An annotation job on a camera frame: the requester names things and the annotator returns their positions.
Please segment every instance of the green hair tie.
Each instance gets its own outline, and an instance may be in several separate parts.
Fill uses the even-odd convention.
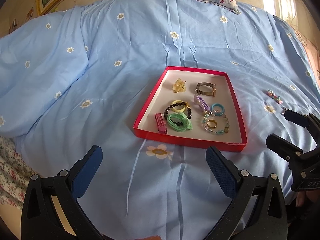
[[[183,123],[182,126],[178,126],[176,125],[172,120],[171,118],[176,118],[178,119],[180,122]],[[169,126],[177,131],[177,132],[184,132],[186,131],[187,129],[188,130],[192,130],[192,124],[191,124],[191,121],[188,119],[188,117],[182,113],[182,112],[179,112],[178,114],[170,114],[167,118],[167,122],[169,124]]]

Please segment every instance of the silver rivet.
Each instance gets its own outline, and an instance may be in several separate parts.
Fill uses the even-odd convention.
[[[242,170],[240,173],[242,176],[245,176],[245,177],[249,176],[249,172],[246,170]]]
[[[33,174],[33,175],[31,176],[31,179],[32,179],[32,180],[38,179],[38,175],[37,175],[37,174]]]
[[[68,171],[67,170],[60,171],[59,175],[61,177],[67,176],[68,175]]]
[[[277,174],[272,173],[270,176],[271,176],[272,179],[278,179]]]

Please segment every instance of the blue hair tie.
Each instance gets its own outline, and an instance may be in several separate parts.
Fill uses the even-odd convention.
[[[221,108],[221,111],[218,111],[218,110],[214,111],[213,108],[214,108],[215,106],[220,107],[220,108]],[[213,105],[211,106],[211,111],[214,112],[214,113],[216,114],[216,116],[222,116],[222,115],[224,114],[224,111],[225,111],[225,110],[224,110],[224,106],[223,106],[223,105],[218,104],[218,103],[215,103],[215,104],[213,104]]]

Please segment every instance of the blue bed sheet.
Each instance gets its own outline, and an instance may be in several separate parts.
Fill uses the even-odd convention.
[[[104,0],[29,21],[0,39],[0,135],[14,137],[42,176],[102,147],[103,162],[79,203],[105,235],[203,239],[230,202],[205,150],[137,138],[132,126],[166,66],[224,71],[248,144],[223,154],[252,175],[276,173],[288,203],[291,172],[266,148],[266,137],[275,133],[304,151],[315,143],[265,92],[316,116],[320,93],[289,25],[239,7],[241,15],[196,0]]]

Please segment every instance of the black beaded bracelet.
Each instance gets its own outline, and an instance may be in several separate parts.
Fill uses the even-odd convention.
[[[163,113],[164,115],[164,118],[167,120],[168,118],[168,112],[171,108],[175,107],[175,106],[186,106],[187,107],[187,111],[188,111],[188,119],[191,120],[191,116],[192,116],[192,113],[191,113],[191,108],[190,108],[190,105],[188,102],[181,102],[181,103],[176,103],[176,104],[172,104],[170,105]],[[174,124],[178,125],[178,126],[181,126],[183,125],[182,122],[173,122]]]

